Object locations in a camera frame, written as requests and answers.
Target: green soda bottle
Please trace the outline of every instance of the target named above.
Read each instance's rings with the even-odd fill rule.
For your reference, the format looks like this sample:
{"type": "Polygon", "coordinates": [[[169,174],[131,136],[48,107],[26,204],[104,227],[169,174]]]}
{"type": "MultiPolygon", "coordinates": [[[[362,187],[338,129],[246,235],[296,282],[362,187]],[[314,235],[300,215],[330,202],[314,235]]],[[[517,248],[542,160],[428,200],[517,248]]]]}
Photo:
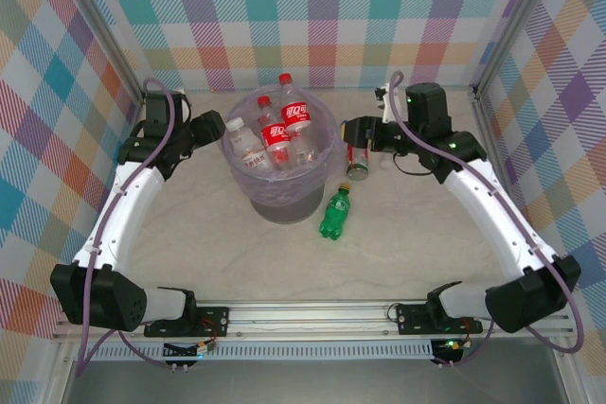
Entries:
{"type": "Polygon", "coordinates": [[[324,220],[320,224],[322,237],[330,237],[336,240],[343,234],[343,225],[348,218],[349,208],[349,184],[341,184],[337,194],[332,196],[329,206],[326,207],[324,220]]]}

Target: plaid wall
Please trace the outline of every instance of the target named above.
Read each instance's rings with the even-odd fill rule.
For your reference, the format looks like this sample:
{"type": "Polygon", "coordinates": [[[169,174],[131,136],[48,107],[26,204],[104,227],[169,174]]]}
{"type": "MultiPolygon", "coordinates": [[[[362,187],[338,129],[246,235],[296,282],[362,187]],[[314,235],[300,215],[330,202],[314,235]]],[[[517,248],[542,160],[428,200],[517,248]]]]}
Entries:
{"type": "Polygon", "coordinates": [[[0,102],[0,403],[27,403],[50,272],[97,219],[134,103],[73,0],[0,0],[0,102]]]}
{"type": "Polygon", "coordinates": [[[499,40],[501,40],[501,37],[503,36],[503,33],[505,32],[509,24],[511,14],[513,13],[513,11],[515,11],[519,2],[520,0],[508,0],[508,3],[503,9],[503,12],[501,13],[501,17],[499,18],[496,27],[492,31],[492,35],[490,35],[489,43],[487,44],[486,48],[484,49],[484,52],[482,53],[480,63],[477,65],[475,71],[473,72],[471,85],[476,84],[482,76],[482,73],[486,69],[487,63],[489,62],[489,59],[492,56],[492,51],[494,50],[496,44],[499,43],[499,40]]]}
{"type": "Polygon", "coordinates": [[[606,396],[606,0],[540,0],[488,96],[516,202],[582,267],[583,357],[606,396]]]}
{"type": "Polygon", "coordinates": [[[396,68],[413,82],[467,85],[507,0],[98,4],[139,77],[229,90],[275,83],[283,71],[308,87],[376,86],[396,68]]]}

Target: gray bin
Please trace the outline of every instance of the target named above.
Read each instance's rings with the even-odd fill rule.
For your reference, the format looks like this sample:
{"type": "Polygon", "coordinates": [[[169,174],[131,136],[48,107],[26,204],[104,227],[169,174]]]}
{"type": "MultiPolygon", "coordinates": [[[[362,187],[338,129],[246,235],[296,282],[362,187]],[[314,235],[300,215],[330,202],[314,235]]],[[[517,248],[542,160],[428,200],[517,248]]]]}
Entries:
{"type": "MultiPolygon", "coordinates": [[[[269,95],[272,103],[277,105],[280,89],[279,85],[258,88],[238,102],[224,121],[242,117],[244,123],[260,137],[257,98],[269,95]]],[[[306,90],[299,87],[295,89],[308,104],[315,140],[320,150],[312,163],[296,169],[263,173],[246,167],[234,155],[227,134],[220,142],[234,179],[255,210],[265,219],[282,224],[304,220],[317,209],[324,194],[324,183],[332,172],[343,169],[347,150],[337,123],[324,103],[306,90]]]]}

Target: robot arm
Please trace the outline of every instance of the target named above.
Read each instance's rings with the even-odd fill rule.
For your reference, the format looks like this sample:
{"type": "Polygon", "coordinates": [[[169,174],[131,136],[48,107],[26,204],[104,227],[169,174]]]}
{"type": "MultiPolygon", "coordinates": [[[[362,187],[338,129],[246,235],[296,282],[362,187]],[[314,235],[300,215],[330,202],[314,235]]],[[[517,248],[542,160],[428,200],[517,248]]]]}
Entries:
{"type": "MultiPolygon", "coordinates": [[[[179,289],[141,289],[126,277],[134,239],[138,236],[153,199],[162,189],[177,165],[191,153],[215,142],[224,132],[224,124],[218,113],[209,111],[194,119],[182,94],[172,94],[175,126],[168,143],[128,186],[111,212],[99,244],[95,260],[90,298],[90,325],[116,330],[133,331],[139,325],[163,320],[173,321],[173,330],[187,332],[195,324],[195,296],[193,292],[179,289]]],[[[93,238],[103,214],[122,184],[134,174],[166,132],[168,124],[167,99],[165,96],[146,96],[146,120],[139,122],[131,136],[120,148],[116,176],[109,197],[101,211],[93,232],[69,265],[55,266],[51,285],[59,298],[67,319],[81,325],[83,318],[84,280],[93,248],[93,238]]]]}
{"type": "MultiPolygon", "coordinates": [[[[377,99],[389,108],[387,88],[377,89],[377,99]]],[[[469,132],[453,132],[448,116],[446,94],[435,83],[423,83],[406,89],[408,122],[406,126],[423,142],[447,151],[464,161],[494,186],[513,213],[522,221],[548,262],[560,274],[568,289],[580,276],[579,263],[573,256],[558,257],[530,227],[500,184],[486,152],[469,132]]],[[[372,151],[415,153],[422,166],[431,170],[440,184],[458,198],[484,233],[497,254],[505,283],[467,285],[451,283],[428,293],[427,312],[434,325],[445,326],[460,317],[493,319],[509,333],[533,324],[564,308],[566,298],[554,276],[529,249],[518,226],[486,186],[466,168],[419,147],[398,123],[390,121],[393,113],[380,117],[358,117],[346,124],[345,139],[353,147],[372,151]]]]}

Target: soda can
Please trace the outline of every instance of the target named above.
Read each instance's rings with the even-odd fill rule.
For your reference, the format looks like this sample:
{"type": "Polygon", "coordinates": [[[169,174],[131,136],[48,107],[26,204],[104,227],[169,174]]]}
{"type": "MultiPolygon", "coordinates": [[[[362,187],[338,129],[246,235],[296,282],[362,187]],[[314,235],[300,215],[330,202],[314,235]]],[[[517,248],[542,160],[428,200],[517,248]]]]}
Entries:
{"type": "MultiPolygon", "coordinates": [[[[341,137],[345,137],[345,124],[341,123],[341,137]]],[[[368,148],[357,149],[348,145],[348,177],[350,180],[361,181],[368,177],[368,148]]]]}

